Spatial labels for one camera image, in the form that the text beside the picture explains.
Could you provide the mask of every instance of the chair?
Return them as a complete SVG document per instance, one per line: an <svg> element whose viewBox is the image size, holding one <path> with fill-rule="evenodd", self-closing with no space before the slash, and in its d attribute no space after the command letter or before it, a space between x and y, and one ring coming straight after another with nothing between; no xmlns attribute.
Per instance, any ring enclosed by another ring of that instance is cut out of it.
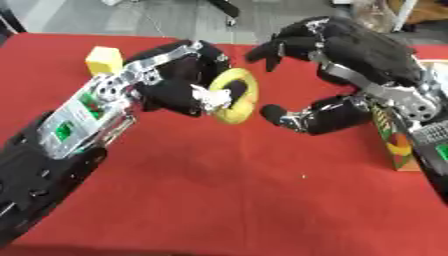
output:
<svg viewBox="0 0 448 256"><path fill-rule="evenodd" d="M236 24L236 19L240 16L240 9L231 4L229 0L207 0L209 3L220 9L227 15L226 25L233 27Z"/></svg>

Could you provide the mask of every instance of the black robotic finger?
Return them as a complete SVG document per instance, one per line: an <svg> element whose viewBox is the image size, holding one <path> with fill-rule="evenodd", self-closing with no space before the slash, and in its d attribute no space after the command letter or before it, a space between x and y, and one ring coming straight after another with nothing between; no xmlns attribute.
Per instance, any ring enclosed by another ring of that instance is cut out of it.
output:
<svg viewBox="0 0 448 256"><path fill-rule="evenodd" d="M316 49L314 37L290 37L274 39L262 44L246 54L250 63L266 59L266 71L273 71L280 64L282 57L292 57L300 60L309 60L309 53Z"/></svg>
<svg viewBox="0 0 448 256"><path fill-rule="evenodd" d="M310 22L318 22L330 19L329 16L319 16L307 18L302 21L293 23L281 29L280 33L275 35L275 38L289 38L289 37L313 37L314 32L309 29L307 24Z"/></svg>
<svg viewBox="0 0 448 256"><path fill-rule="evenodd" d="M315 101L301 112L288 112L278 105L266 105L261 115L276 126L310 135L335 132L371 120L371 113L356 106L351 97L347 96Z"/></svg>
<svg viewBox="0 0 448 256"><path fill-rule="evenodd" d="M197 68L199 71L199 84L208 88L215 78L230 68L230 59L223 51L211 43L200 40L202 48L198 50L201 57L198 60Z"/></svg>
<svg viewBox="0 0 448 256"><path fill-rule="evenodd" d="M148 95L143 101L143 110L154 105L180 114L199 117L200 103L193 98L193 88L185 80L164 80L157 86L137 84L137 91Z"/></svg>
<svg viewBox="0 0 448 256"><path fill-rule="evenodd" d="M129 63L134 62L136 60L144 60L144 59L152 58L152 57L154 57L156 55L170 52L170 51L172 51L172 50L174 50L174 49L176 49L176 48L178 48L178 47L180 47L182 45L191 45L191 41L190 40L179 40L179 41L176 41L176 42L173 42L173 43L161 45L161 46L156 47L156 48L151 48L149 50L139 52L136 55L134 55L134 56L132 56L130 58L127 58L124 61L124 64L126 65L126 64L129 64Z"/></svg>

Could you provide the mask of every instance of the robotic hand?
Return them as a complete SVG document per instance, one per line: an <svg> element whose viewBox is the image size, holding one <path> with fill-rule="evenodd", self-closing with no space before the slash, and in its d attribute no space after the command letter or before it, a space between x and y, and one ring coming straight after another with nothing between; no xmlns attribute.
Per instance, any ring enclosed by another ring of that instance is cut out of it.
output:
<svg viewBox="0 0 448 256"><path fill-rule="evenodd" d="M200 116L203 111L213 112L217 107L229 105L231 99L241 96L245 89L241 84L229 85L228 90L220 92L207 90L220 74L230 69L230 60L221 50L205 41L182 40L163 45L139 53L126 60L125 64L182 47L196 48L197 54L186 54L159 65L157 69L163 80L157 86L147 86L144 82L136 84L136 90L143 96L144 111L162 107L189 116Z"/></svg>
<svg viewBox="0 0 448 256"><path fill-rule="evenodd" d="M282 29L246 59L266 59L268 72L286 56L314 61L319 78L352 86L350 95L321 99L298 112L267 105L261 114L275 125L319 135L366 122L372 107L380 107L407 135L426 176L448 202L448 68L425 67L413 54L351 20L317 17Z"/></svg>
<svg viewBox="0 0 448 256"><path fill-rule="evenodd" d="M229 68L206 42L164 45L130 58L118 74L93 77L9 139L0 151L0 246L27 232L104 161L107 145L135 122L136 104L192 116L231 105L238 84L207 90Z"/></svg>

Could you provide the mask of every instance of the wire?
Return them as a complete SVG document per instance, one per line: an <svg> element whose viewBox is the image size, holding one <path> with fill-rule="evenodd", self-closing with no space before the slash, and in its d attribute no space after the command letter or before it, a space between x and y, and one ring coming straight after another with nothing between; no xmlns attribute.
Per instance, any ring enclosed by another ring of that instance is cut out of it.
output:
<svg viewBox="0 0 448 256"><path fill-rule="evenodd" d="M137 11L136 9L134 9L134 8L133 8L134 5L133 5L132 3L131 3L131 5L129 5L129 4L126 3L126 2L121 2L117 7L120 8L120 9L122 9L122 10L126 10L126 9L127 9L127 10L133 11L133 12L139 14L139 15L144 16L147 20L151 21L152 25L153 25L154 28L157 30L157 32L160 34L160 36L162 36L162 37L166 37L165 33L163 33L162 29L161 29L160 26L155 22L155 20L154 20L150 15L148 15L147 13L142 12L142 11Z"/></svg>

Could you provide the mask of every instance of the table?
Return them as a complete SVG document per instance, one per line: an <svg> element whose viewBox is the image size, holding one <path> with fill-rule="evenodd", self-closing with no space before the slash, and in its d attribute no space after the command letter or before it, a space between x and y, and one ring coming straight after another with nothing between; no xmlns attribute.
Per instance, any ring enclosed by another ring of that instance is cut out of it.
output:
<svg viewBox="0 0 448 256"><path fill-rule="evenodd" d="M20 34L0 48L0 141L67 99L87 79L95 45L125 56L172 39ZM250 46L221 45L251 70L261 104L294 109L343 88L315 66L248 65ZM448 58L447 46L421 56ZM266 123L147 113L75 193L3 251L8 256L133 256L154 252L260 256L446 255L448 209L420 173L390 170L371 124L321 137Z"/></svg>

